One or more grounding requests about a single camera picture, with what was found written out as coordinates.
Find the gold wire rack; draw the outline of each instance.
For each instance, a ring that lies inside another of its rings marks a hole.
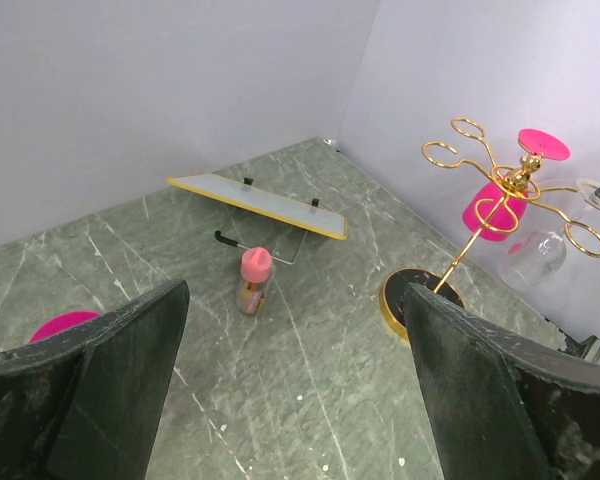
[[[479,132],[479,135],[468,132],[461,126],[462,124],[467,124],[474,127]],[[461,158],[454,164],[442,163],[436,160],[430,153],[432,147],[441,147],[453,153],[454,155],[458,154],[458,151],[454,147],[443,142],[425,143],[422,146],[422,154],[424,155],[424,157],[440,168],[458,168],[464,164],[471,165],[472,167],[477,169],[484,177],[486,177],[489,182],[496,185],[498,189],[500,189],[500,191],[502,192],[502,196],[498,200],[491,198],[482,198],[474,204],[473,210],[477,220],[480,222],[480,226],[476,229],[475,232],[473,232],[473,235],[471,236],[471,238],[469,238],[469,241],[466,243],[464,248],[460,251],[460,253],[453,260],[453,262],[451,262],[451,265],[449,265],[444,275],[440,278],[440,282],[433,290],[435,293],[438,293],[442,285],[444,285],[449,276],[458,266],[458,263],[467,254],[469,249],[473,246],[475,241],[485,229],[505,235],[513,233],[518,229],[518,227],[520,226],[520,218],[516,215],[516,213],[509,205],[509,200],[512,198],[517,198],[531,205],[544,208],[559,215],[562,218],[562,220],[565,221],[564,231],[569,242],[571,242],[571,244],[580,252],[589,255],[590,257],[600,258],[600,251],[593,252],[585,248],[574,238],[571,230],[573,227],[584,229],[591,235],[593,235],[599,243],[600,233],[598,233],[596,230],[591,228],[589,225],[586,225],[585,223],[571,219],[565,212],[563,212],[559,208],[556,208],[552,205],[547,205],[546,203],[542,203],[540,201],[542,195],[547,192],[566,191],[578,193],[578,190],[573,187],[555,186],[541,188],[537,184],[537,182],[531,177],[531,175],[534,172],[538,171],[542,166],[542,153],[531,151],[529,147],[525,146],[522,142],[519,141],[518,143],[520,144],[520,146],[527,152],[526,155],[523,155],[520,158],[520,167],[514,168],[508,165],[502,165],[496,162],[493,150],[491,149],[491,146],[485,138],[486,132],[480,124],[468,118],[456,117],[451,120],[451,127],[460,135],[471,138],[473,140],[477,140],[484,146],[484,148],[487,151],[487,154],[489,155],[489,159],[491,160],[491,170],[487,172],[487,170],[485,170],[478,162],[468,158]],[[481,205],[488,203],[492,203],[494,205],[489,214],[486,217],[482,217],[479,208]],[[511,228],[501,229],[489,223],[489,221],[493,218],[493,216],[500,208],[504,208],[504,210],[511,216],[511,220],[513,222],[513,226]]]

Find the small glass bottle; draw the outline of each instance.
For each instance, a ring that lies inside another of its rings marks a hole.
[[[272,268],[273,259],[265,248],[250,248],[242,255],[236,306],[245,315],[255,315],[262,310]]]

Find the pink cup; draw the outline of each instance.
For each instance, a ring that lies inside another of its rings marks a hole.
[[[482,226],[480,220],[478,220],[478,217],[476,217],[474,206],[476,202],[482,200],[483,198],[491,199],[490,202],[482,202],[478,207],[480,216],[483,220],[486,220],[487,216],[491,210],[493,210],[493,207],[495,207],[498,200],[502,198],[502,190],[500,190],[497,185],[488,183],[482,187],[475,197],[473,197],[473,200],[471,200],[469,206],[462,213],[462,220],[464,221],[464,224],[472,232],[475,232]],[[518,220],[522,218],[522,215],[524,215],[524,212],[527,209],[527,202],[515,197],[509,197],[507,205],[509,205],[509,208],[516,214]],[[489,220],[489,224],[502,230],[510,230],[515,226],[515,220],[504,208],[504,206],[500,205],[498,210],[496,210],[496,213]],[[502,242],[508,237],[508,234],[496,233],[485,228],[482,230],[482,232],[480,232],[480,237],[491,242]]]
[[[33,334],[29,343],[35,343],[40,340],[44,340],[52,335],[63,332],[70,328],[80,325],[81,323],[88,322],[101,315],[100,312],[92,312],[90,310],[78,310],[75,312],[68,312],[59,317],[55,317],[49,320],[47,323],[42,325],[36,333]]]

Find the gold rim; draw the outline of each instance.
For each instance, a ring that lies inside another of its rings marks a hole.
[[[384,317],[385,322],[387,322],[387,325],[389,325],[389,328],[391,328],[391,330],[394,333],[397,333],[400,337],[402,337],[404,340],[406,340],[407,343],[409,343],[409,334],[407,333],[407,329],[406,329],[406,327],[402,326],[402,324],[398,321],[398,319],[396,317],[394,317],[393,314],[391,313],[391,309],[389,308],[389,304],[387,302],[387,295],[386,295],[387,282],[389,281],[389,279],[391,277],[393,277],[393,275],[395,275],[396,273],[401,272],[403,270],[420,270],[422,272],[428,273],[429,275],[433,275],[434,277],[440,278],[440,276],[431,272],[430,270],[426,270],[424,268],[405,267],[405,268],[399,268],[399,269],[391,272],[387,276],[387,279],[382,284],[382,288],[380,289],[380,312],[382,312],[382,316]],[[449,288],[451,288],[451,290],[453,290],[453,293],[455,293],[457,295],[457,297],[460,299],[460,301],[462,302],[462,298],[460,297],[460,295],[458,294],[456,289],[453,288],[453,286],[451,286],[448,283],[447,283],[447,285],[449,285]]]
[[[389,281],[389,278],[391,278],[391,275],[389,275],[384,281],[384,284],[382,285],[382,290],[380,291],[380,311],[382,312],[382,316],[384,317],[385,322],[387,322],[387,325],[389,325],[389,328],[391,328],[391,330],[393,330],[394,333],[397,333],[400,337],[406,340],[407,343],[409,343],[409,335],[407,335],[407,329],[402,326],[402,324],[396,319],[396,317],[393,316],[391,310],[389,309],[389,304],[387,303],[386,288],[387,282]]]
[[[230,178],[222,177],[221,175],[216,175],[215,173],[212,173],[210,175],[214,175],[216,177],[223,178],[224,180],[228,180],[229,182],[237,183],[238,185],[242,185],[242,183],[240,183],[240,182],[236,182],[235,180],[232,180]],[[327,209],[324,209],[322,207],[319,207],[324,212],[331,213],[333,215],[336,215],[336,216],[341,217],[341,218],[344,219],[344,227],[343,227],[344,230],[343,230],[342,234],[337,233],[337,232],[332,232],[332,231],[330,232],[330,231],[327,231],[327,230],[323,230],[321,228],[314,227],[313,225],[307,225],[307,224],[302,223],[302,222],[297,222],[297,221],[295,221],[293,219],[284,217],[283,215],[279,215],[279,214],[276,214],[276,213],[269,212],[267,210],[263,210],[261,208],[257,208],[257,207],[251,206],[251,205],[247,205],[245,203],[239,202],[238,200],[234,200],[234,199],[231,199],[231,198],[226,198],[226,197],[223,197],[222,195],[216,195],[215,193],[211,193],[211,192],[209,192],[207,190],[203,190],[201,188],[192,187],[190,185],[185,185],[185,184],[183,184],[183,183],[181,183],[181,182],[178,181],[180,178],[184,178],[184,177],[167,177],[167,183],[169,185],[172,185],[172,186],[177,187],[177,188],[181,188],[181,189],[186,190],[188,192],[197,193],[198,195],[202,195],[203,197],[211,198],[213,200],[218,200],[219,202],[226,203],[227,205],[233,205],[234,207],[238,207],[238,208],[242,208],[244,210],[248,210],[250,212],[258,213],[260,215],[263,215],[263,216],[269,217],[269,218],[273,218],[274,220],[278,220],[278,221],[286,223],[288,225],[293,225],[294,227],[303,228],[305,230],[309,230],[310,232],[314,232],[314,233],[318,233],[320,235],[324,235],[325,237],[335,238],[336,240],[346,240],[347,236],[349,235],[349,221],[347,220],[347,218],[343,217],[339,213],[332,212],[331,210],[327,210]],[[283,197],[283,196],[278,195],[276,193],[271,193],[271,192],[268,192],[267,190],[262,190],[261,188],[257,188],[257,187],[253,187],[253,186],[251,188],[253,190],[260,190],[261,192],[268,193],[269,195],[273,195],[275,197],[280,197],[280,198],[289,200],[289,201],[291,201],[293,203],[298,203],[298,204],[306,207],[305,203],[302,203],[302,202],[300,202],[298,200],[294,200],[293,198]]]

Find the glass stem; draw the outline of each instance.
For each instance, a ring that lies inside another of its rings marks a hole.
[[[580,220],[591,210],[593,210],[593,207],[585,202],[584,205],[582,205],[580,209],[571,216],[571,220]],[[566,235],[564,231],[564,226],[557,233],[559,237],[564,237]]]

